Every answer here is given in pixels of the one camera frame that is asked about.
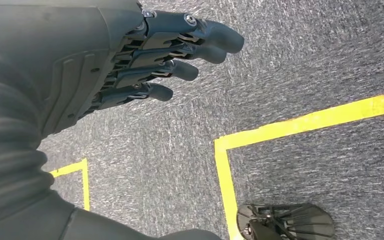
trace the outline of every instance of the yellow tape line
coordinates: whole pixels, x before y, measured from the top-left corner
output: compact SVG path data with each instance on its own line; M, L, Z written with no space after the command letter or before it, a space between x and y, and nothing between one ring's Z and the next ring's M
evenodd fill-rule
M214 156L230 240L243 238L237 229L238 206L227 150L381 115L384 115L384 95L331 107L216 139Z
M71 174L77 171L81 171L81 181L83 185L83 205L84 209L89 211L91 208L90 203L90 195L89 195L89 174L88 174L88 160L84 158L80 162L76 162L73 164L70 164L68 166L64 166L61 168L58 168L56 170L53 170L50 172L50 174L53 175L54 178Z

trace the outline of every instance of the gray carpet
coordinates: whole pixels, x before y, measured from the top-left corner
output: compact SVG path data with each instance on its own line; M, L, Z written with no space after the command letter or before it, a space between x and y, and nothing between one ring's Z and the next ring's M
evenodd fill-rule
M147 0L232 26L245 47L193 61L169 102L102 110L41 145L47 171L89 159L91 211L151 236L202 228L228 239L214 139L384 94L384 0ZM313 202L340 240L384 240L384 116L229 151L238 203ZM82 207L80 175L55 188Z

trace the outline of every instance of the metal screw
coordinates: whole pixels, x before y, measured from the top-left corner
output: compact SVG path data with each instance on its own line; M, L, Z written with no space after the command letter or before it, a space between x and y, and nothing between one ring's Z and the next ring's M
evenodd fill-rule
M145 18L153 18L153 17L155 17L155 15L151 11L148 11L148 10L145 10L145 9L142 10L142 15Z
M185 14L184 20L187 22L187 24L191 25L192 27L195 27L197 25L197 19L190 14Z

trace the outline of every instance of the robotic hand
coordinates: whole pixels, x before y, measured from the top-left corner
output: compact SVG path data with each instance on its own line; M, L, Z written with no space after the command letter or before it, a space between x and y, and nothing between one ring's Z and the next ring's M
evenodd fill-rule
M0 0L0 240L154 239L61 199L37 148L93 111L169 100L170 89L149 81L198 74L175 59L219 64L243 43L221 23L135 0Z
M148 81L170 77L193 81L198 76L196 67L175 59L201 58L220 64L227 53L237 53L244 45L241 35L215 21L188 13L142 10L142 14L143 22L127 33L123 48L114 56L114 68L80 118L133 100L168 101L173 91Z

